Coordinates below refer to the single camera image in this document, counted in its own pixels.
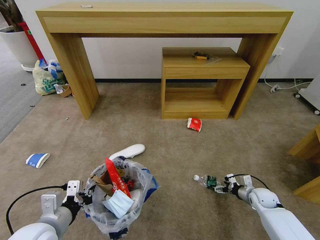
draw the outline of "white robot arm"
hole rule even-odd
[[[254,188],[250,175],[241,176],[241,180],[240,185],[233,174],[228,174],[226,185],[217,185],[214,191],[229,192],[250,204],[271,240],[315,240],[297,217],[282,206],[275,193],[267,188]]]
[[[250,204],[260,216],[261,223],[271,240],[315,240],[296,216],[286,210],[277,195],[267,188],[254,188],[250,175],[241,177],[238,184],[236,175],[228,174],[225,185],[217,184],[217,193],[231,193]],[[61,192],[51,192],[41,196],[42,216],[38,223],[22,227],[9,240],[59,240],[67,231],[81,208],[77,194],[80,181],[69,181],[67,196],[62,200]]]
[[[42,215],[37,223],[29,224],[16,231],[9,240],[59,240],[74,221],[81,206],[77,194],[81,181],[69,181],[67,195],[54,191],[41,196]]]

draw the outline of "plant pot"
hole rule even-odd
[[[25,71],[32,71],[34,64],[38,60],[26,34],[24,32],[13,32],[13,27],[4,27],[0,29],[0,36],[7,44],[12,54],[21,63]]]

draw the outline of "white plastic bag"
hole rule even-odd
[[[141,189],[142,193],[138,200],[137,206],[122,218],[118,219],[112,212],[107,210],[101,200],[105,193],[99,187],[95,187],[92,193],[92,204],[85,205],[84,211],[90,216],[91,220],[98,226],[103,234],[111,239],[119,239],[126,235],[130,224],[138,218],[141,212],[143,203],[159,186],[153,175],[142,164],[134,162],[124,157],[117,157],[112,160],[114,165],[120,167],[125,176],[134,181],[134,189]],[[106,165],[102,164],[97,167],[91,175],[101,175],[106,171]],[[95,186],[95,182],[88,178],[84,193],[88,194],[90,189]]]
[[[56,60],[50,60],[47,65],[43,59],[37,61],[32,71],[36,92],[40,95],[47,95],[56,92],[54,84],[64,85],[64,74]]]

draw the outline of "plastic water bottle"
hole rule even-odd
[[[201,186],[212,190],[214,190],[217,185],[220,185],[220,182],[214,176],[204,175],[203,177],[199,177],[198,175],[194,175],[193,179]]]
[[[208,188],[207,186],[208,175],[204,175],[203,177],[194,175],[193,180],[197,181],[201,186]]]

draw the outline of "power outlet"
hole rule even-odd
[[[284,51],[284,48],[283,47],[276,47],[275,50],[273,51],[273,54],[272,55],[276,55],[276,56],[280,56],[282,55]]]
[[[284,48],[283,47],[276,47],[275,49],[274,49],[274,51],[273,51],[273,53],[272,53],[272,55],[271,55],[271,57],[270,57],[270,59],[269,59],[269,61],[268,61],[268,64],[269,63],[272,63],[273,62],[273,60],[277,57],[277,56],[280,56],[280,55],[282,55],[282,52],[284,51]]]

